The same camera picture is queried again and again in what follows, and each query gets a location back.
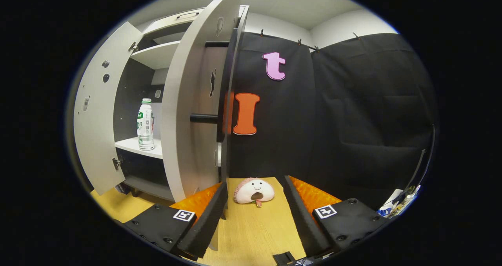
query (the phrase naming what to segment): black fabric backdrop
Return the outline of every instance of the black fabric backdrop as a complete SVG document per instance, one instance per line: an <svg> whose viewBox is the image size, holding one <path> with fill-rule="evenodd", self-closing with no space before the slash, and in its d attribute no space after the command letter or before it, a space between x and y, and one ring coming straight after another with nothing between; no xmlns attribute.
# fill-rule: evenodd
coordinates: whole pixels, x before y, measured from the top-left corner
<svg viewBox="0 0 502 266"><path fill-rule="evenodd" d="M283 80L262 55L280 53ZM438 122L427 71L398 34L349 39L310 53L307 46L245 33L235 94L260 96L252 136L233 134L229 176L291 175L341 200L378 209L403 189ZM233 126L238 103L234 104Z"/></svg>

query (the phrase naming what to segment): plastic bottle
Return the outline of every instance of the plastic bottle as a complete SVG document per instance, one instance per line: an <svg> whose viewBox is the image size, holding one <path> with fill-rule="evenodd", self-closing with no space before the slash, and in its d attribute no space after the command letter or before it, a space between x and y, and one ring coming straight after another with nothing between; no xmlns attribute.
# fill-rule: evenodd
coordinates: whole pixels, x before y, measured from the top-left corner
<svg viewBox="0 0 502 266"><path fill-rule="evenodd" d="M140 150L152 150L155 148L153 111L151 103L152 99L143 98L138 112L136 130L138 132L138 144L140 146Z"/></svg>

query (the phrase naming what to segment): white cabinet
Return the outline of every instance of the white cabinet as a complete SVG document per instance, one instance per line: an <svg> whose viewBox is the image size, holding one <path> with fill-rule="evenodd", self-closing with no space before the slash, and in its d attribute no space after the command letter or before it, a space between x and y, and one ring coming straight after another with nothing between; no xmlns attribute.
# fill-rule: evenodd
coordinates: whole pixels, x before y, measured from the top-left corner
<svg viewBox="0 0 502 266"><path fill-rule="evenodd" d="M205 43L229 41L242 10L240 0L214 0L159 19L143 33L125 23L99 48L74 108L78 157L99 195L125 182L178 202L218 182L216 126L191 123L190 114L218 114L227 48ZM178 40L158 43L169 37ZM139 150L136 138L142 98L157 104L160 134L151 151Z"/></svg>

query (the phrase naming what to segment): cabinet door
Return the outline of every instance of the cabinet door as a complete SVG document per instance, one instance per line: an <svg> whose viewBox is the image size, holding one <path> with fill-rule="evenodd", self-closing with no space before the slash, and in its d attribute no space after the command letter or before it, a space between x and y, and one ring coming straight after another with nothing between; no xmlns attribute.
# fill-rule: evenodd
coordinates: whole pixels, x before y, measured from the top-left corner
<svg viewBox="0 0 502 266"><path fill-rule="evenodd" d="M124 181L122 169L115 169L112 161L118 160L113 107L120 76L133 53L129 48L142 37L130 23L122 25L91 59L78 87L73 112L75 144L82 167L99 195ZM102 66L105 60L109 61L107 67Z"/></svg>
<svg viewBox="0 0 502 266"><path fill-rule="evenodd" d="M217 93L210 98L211 76L221 79L224 51L207 51L206 41L229 41L241 0L213 0L185 32L167 73L162 99L162 152L169 187L176 202L217 183L216 125L192 124L190 114L217 113ZM215 89L220 81L215 81ZM195 112L208 109L211 112Z"/></svg>

